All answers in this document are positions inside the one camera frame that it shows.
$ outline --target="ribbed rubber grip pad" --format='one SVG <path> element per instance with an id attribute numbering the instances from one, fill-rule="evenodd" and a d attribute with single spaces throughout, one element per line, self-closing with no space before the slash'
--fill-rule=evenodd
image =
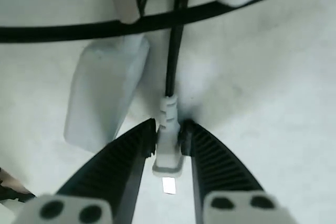
<path id="1" fill-rule="evenodd" d="M 205 193 L 215 190 L 262 190 L 242 162 L 198 124 L 194 124 L 193 143 L 198 182 Z"/>
<path id="2" fill-rule="evenodd" d="M 114 223 L 131 223 L 144 162 L 155 150 L 155 138 L 154 119 L 139 124 L 94 156 L 58 194 L 104 199 Z"/>

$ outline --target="black screw hole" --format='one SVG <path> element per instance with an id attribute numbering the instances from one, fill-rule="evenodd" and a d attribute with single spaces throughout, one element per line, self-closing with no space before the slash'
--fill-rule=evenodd
<path id="1" fill-rule="evenodd" d="M 99 206 L 88 206 L 80 212 L 79 220 L 85 224 L 95 223 L 100 219 L 101 213 Z"/>
<path id="2" fill-rule="evenodd" d="M 62 201 L 51 201 L 42 207 L 40 216 L 46 220 L 54 219 L 61 214 L 63 207 L 64 204 Z"/>
<path id="3" fill-rule="evenodd" d="M 218 209 L 234 209 L 235 205 L 228 198 L 215 198 L 211 206 Z"/>
<path id="4" fill-rule="evenodd" d="M 254 196 L 250 202 L 251 206 L 262 209 L 274 209 L 273 202 L 264 196 Z"/>

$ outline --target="cable connector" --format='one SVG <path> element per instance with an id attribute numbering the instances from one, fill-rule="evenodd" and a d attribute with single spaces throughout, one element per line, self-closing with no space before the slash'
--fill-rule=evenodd
<path id="1" fill-rule="evenodd" d="M 180 125 L 177 121 L 177 95 L 164 97 L 160 105 L 160 126 L 153 174 L 158 177 L 180 177 L 183 166 L 177 142 Z"/>

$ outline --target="white surface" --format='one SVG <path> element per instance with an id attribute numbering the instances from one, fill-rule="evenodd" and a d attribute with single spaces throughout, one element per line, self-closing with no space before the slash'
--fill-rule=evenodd
<path id="1" fill-rule="evenodd" d="M 110 1 L 0 0 L 0 24 L 107 20 Z M 150 0 L 147 12 L 167 3 Z M 180 115 L 226 143 L 301 224 L 336 222 L 335 17 L 336 0 L 268 0 L 187 26 L 178 65 Z M 149 38 L 151 55 L 122 132 L 159 107 L 168 35 Z M 0 166 L 36 194 L 57 190 L 91 157 L 62 136 L 71 77 L 87 44 L 0 45 Z M 152 164 L 134 223 L 193 223 L 190 160 L 176 195 L 162 193 Z"/>
<path id="2" fill-rule="evenodd" d="M 11 224 L 15 219 L 15 215 L 4 205 L 0 204 L 0 219 L 1 224 Z"/>

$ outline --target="white connector housing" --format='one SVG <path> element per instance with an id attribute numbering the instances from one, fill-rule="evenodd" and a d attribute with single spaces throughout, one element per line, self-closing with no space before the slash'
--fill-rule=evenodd
<path id="1" fill-rule="evenodd" d="M 164 97 L 160 105 L 160 126 L 153 174 L 158 177 L 180 177 L 183 156 L 177 142 L 180 125 L 177 121 L 177 96 Z"/>

